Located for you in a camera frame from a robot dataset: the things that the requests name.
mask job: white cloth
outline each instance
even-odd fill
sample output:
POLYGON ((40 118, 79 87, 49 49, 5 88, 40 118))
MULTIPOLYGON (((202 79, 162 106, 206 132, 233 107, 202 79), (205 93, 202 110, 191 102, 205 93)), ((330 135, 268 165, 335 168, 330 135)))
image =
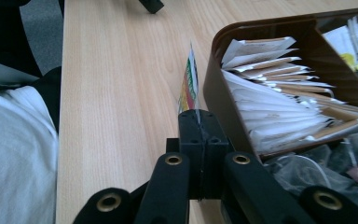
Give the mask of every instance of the white cloth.
POLYGON ((0 93, 0 223, 54 223, 58 135, 36 89, 0 93))

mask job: wooden table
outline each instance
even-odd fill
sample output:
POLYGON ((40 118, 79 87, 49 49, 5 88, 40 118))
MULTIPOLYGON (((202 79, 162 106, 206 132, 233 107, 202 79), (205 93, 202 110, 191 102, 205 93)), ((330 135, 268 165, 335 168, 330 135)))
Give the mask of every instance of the wooden table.
MULTIPOLYGON (((146 182, 168 137, 192 43, 200 86, 215 34, 254 21, 358 7, 358 0, 66 0, 57 223, 95 192, 146 182)), ((206 109, 202 94, 201 107, 206 109)), ((192 202, 190 223, 221 223, 218 202, 192 202)))

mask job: black object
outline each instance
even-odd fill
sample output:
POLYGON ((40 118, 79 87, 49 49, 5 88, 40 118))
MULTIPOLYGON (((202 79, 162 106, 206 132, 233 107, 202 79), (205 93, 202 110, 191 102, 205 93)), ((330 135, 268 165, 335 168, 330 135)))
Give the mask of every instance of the black object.
POLYGON ((314 223, 257 157, 234 151, 214 114, 183 112, 179 134, 148 183, 94 194, 74 223, 188 223, 190 199, 221 199, 229 223, 314 223))
POLYGON ((61 70, 61 67, 51 69, 30 84, 42 96, 57 133, 60 127, 61 70))
POLYGON ((358 206, 331 189, 304 189, 299 202, 318 223, 358 223, 358 206))
POLYGON ((164 4, 162 4, 159 0, 139 0, 142 5, 152 14, 156 14, 160 9, 164 7, 164 4))
POLYGON ((19 6, 29 0, 0 0, 0 63, 36 77, 42 74, 22 25, 19 6))

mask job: brown box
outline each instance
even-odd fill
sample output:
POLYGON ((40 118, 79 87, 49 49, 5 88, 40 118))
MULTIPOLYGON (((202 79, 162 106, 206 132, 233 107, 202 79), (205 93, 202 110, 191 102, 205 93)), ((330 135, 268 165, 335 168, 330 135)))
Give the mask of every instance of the brown box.
MULTIPOLYGON (((263 21, 244 21, 230 24, 220 30, 213 39, 211 55, 203 87, 208 109, 215 113, 236 150, 255 154, 246 127, 241 121, 226 81, 221 72, 221 61, 232 39, 253 40, 292 36, 299 49, 288 56, 299 56, 298 64, 315 71, 321 82, 335 86, 333 92, 338 100, 358 106, 358 76, 344 63, 324 40, 322 33, 345 25, 347 20, 357 16, 358 9, 321 14, 287 17, 263 21)), ((319 142, 303 147, 287 148, 285 151, 258 155, 265 160, 289 151, 303 151, 327 143, 319 142)))

